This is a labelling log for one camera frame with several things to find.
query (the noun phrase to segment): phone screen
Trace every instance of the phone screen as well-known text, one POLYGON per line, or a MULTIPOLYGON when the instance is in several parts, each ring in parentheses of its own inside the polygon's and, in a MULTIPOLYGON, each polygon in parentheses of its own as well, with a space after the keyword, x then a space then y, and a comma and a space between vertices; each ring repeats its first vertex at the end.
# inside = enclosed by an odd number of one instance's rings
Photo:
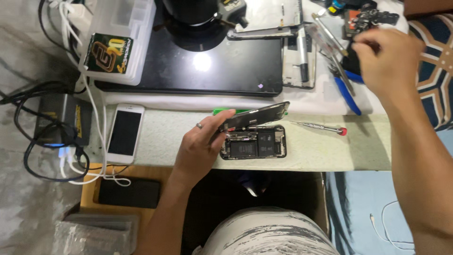
POLYGON ((134 155, 141 115, 141 113, 116 111, 108 153, 134 155))

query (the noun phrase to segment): precision screwdriver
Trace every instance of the precision screwdriver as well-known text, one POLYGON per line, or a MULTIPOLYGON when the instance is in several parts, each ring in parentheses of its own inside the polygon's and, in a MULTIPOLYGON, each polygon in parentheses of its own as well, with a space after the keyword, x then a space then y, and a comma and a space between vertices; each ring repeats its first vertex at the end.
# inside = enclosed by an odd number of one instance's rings
POLYGON ((326 126, 314 124, 314 123, 304 123, 304 122, 295 122, 295 121, 290 121, 290 122, 298 124, 298 125, 306 126, 309 128, 322 129, 322 130, 336 132, 337 134, 339 134, 341 136, 345 136, 347 134, 347 129, 345 127, 335 128, 335 127, 326 127, 326 126))

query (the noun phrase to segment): phone screen frame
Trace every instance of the phone screen frame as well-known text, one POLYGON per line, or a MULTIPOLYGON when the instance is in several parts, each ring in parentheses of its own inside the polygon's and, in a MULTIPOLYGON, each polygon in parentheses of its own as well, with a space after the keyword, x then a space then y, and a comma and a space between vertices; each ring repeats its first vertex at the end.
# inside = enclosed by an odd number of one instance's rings
POLYGON ((113 123, 111 125, 110 137, 109 137, 108 144, 107 144, 107 156, 106 156, 106 159, 107 159, 108 162, 124 163, 124 164, 132 164, 132 162, 134 162, 135 153, 137 152, 137 144, 138 144, 139 137, 140 137, 141 127, 142 127, 142 124, 143 124, 144 112, 145 112, 145 108, 143 106, 141 106, 141 105, 134 105, 134 104, 128 104, 128 103, 127 104, 126 103, 118 104, 118 106, 116 107, 116 110, 115 110, 115 116, 113 118, 113 123), (112 134, 113 134, 113 127, 115 126, 115 121, 116 121, 116 116, 117 116, 118 111, 130 112, 130 113, 140 113, 139 129, 138 129, 137 138, 135 140, 134 153, 132 154, 132 156, 123 155, 123 154, 116 154, 116 153, 109 153, 108 152, 109 151, 109 147, 110 147, 112 134))

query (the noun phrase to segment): human hand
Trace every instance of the human hand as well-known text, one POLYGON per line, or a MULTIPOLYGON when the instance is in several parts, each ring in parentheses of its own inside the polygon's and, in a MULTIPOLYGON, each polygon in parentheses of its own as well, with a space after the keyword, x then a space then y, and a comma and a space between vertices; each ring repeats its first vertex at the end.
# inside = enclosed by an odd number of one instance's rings
POLYGON ((215 116, 200 121, 201 129, 195 126, 187 132, 176 156, 170 178, 192 189, 211 170, 220 152, 226 134, 213 135, 227 118, 233 117, 236 110, 224 110, 215 116))
POLYGON ((360 59, 363 80, 381 102, 416 95, 417 67, 424 50, 422 41, 396 29, 372 29, 354 40, 352 49, 360 59), (378 54, 370 47, 376 43, 380 46, 378 54))

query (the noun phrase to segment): phone logic board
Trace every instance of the phone logic board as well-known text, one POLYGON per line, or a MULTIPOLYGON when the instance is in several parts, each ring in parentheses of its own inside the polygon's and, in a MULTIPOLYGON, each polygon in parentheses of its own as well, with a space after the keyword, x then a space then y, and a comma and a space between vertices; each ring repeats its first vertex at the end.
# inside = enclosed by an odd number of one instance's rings
POLYGON ((220 156, 223 159, 276 158, 286 156, 283 126, 248 127, 230 132, 220 156))

